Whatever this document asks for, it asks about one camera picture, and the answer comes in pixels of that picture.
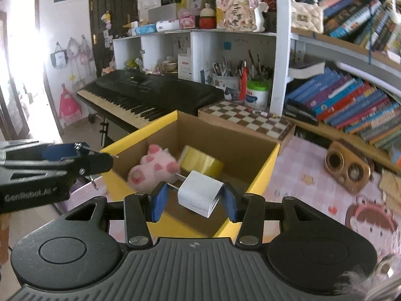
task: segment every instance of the speaker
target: speaker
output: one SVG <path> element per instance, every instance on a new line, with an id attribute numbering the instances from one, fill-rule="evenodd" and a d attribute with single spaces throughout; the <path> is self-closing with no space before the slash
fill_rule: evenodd
<path id="1" fill-rule="evenodd" d="M 373 178 L 373 162 L 343 139 L 331 143 L 324 166 L 336 181 L 355 195 Z"/>

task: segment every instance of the ridged gray surface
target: ridged gray surface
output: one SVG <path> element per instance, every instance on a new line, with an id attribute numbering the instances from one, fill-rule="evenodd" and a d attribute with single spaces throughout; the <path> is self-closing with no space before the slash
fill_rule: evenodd
<path id="1" fill-rule="evenodd" d="M 277 279 L 256 252 L 229 239 L 160 239 L 150 250 L 131 252 L 96 286 L 75 292 L 41 292 L 24 286 L 12 301 L 353 301 L 316 296 Z"/>

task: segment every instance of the dark wooden door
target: dark wooden door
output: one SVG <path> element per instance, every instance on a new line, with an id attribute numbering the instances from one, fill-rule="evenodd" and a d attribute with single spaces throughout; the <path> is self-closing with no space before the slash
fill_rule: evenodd
<path id="1" fill-rule="evenodd" d="M 9 67 L 7 14 L 0 12 L 0 112 L 6 139 L 25 139 L 29 127 Z"/>
<path id="2" fill-rule="evenodd" d="M 101 20 L 107 11 L 112 16 L 110 35 L 115 37 L 126 34 L 127 28 L 123 28 L 123 25 L 138 20 L 137 0 L 89 0 L 93 53 L 98 77 L 113 59 L 113 51 L 105 47 L 103 32 L 106 24 Z"/>

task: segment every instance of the chessboard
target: chessboard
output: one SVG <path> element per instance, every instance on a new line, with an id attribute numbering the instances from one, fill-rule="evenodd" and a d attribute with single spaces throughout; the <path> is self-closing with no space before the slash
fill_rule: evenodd
<path id="1" fill-rule="evenodd" d="M 279 143 L 279 154 L 291 140 L 295 130 L 295 125 L 287 119 L 273 117 L 267 112 L 253 110 L 230 101 L 205 106 L 198 111 L 198 117 L 214 125 Z"/>

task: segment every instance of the black round pad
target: black round pad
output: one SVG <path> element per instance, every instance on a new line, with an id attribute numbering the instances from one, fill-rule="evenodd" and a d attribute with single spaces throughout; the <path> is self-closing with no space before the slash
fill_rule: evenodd
<path id="1" fill-rule="evenodd" d="M 298 222 L 268 246 L 274 270 L 304 292 L 334 294 L 346 271 L 359 268 L 370 274 L 376 265 L 376 250 L 368 240 L 330 220 Z"/>
<path id="2" fill-rule="evenodd" d="M 56 238 L 45 242 L 39 250 L 42 259 L 52 264 L 68 264 L 77 261 L 86 252 L 86 245 L 75 238 Z"/>
<path id="3" fill-rule="evenodd" d="M 107 276 L 121 256 L 117 241 L 95 223 L 57 219 L 21 239 L 11 265 L 32 287 L 74 290 Z"/>

